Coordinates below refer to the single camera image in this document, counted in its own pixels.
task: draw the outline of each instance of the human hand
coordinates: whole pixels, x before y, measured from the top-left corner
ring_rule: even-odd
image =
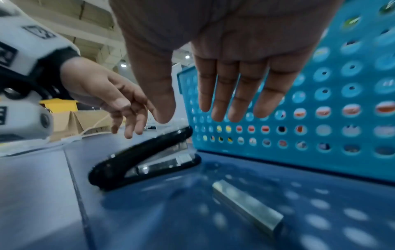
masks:
[[[175,110],[172,51],[186,42],[198,70],[199,105],[239,122],[264,76],[254,115],[268,116],[291,88],[343,0],[110,0],[132,70],[158,122]],[[216,92],[214,87],[218,76]]]
[[[125,137],[142,134],[149,109],[154,111],[141,88],[128,79],[82,57],[67,60],[60,78],[70,95],[81,103],[100,107],[110,113],[111,132],[117,133],[126,117]]]

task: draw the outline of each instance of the blue basket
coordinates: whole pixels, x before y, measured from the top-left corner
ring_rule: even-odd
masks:
[[[178,74],[198,150],[395,181],[395,3],[350,0],[268,117],[214,122],[197,71]]]

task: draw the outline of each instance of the ceiling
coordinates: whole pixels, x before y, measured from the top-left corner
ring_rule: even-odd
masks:
[[[81,56],[113,69],[127,53],[108,0],[11,0],[26,14],[73,42]],[[173,63],[193,64],[191,46],[174,51]]]

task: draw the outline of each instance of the yellow object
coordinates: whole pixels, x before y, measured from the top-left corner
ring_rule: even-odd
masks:
[[[60,113],[66,111],[78,111],[77,102],[74,100],[42,100],[41,104],[44,104],[46,108],[50,109],[53,113]]]

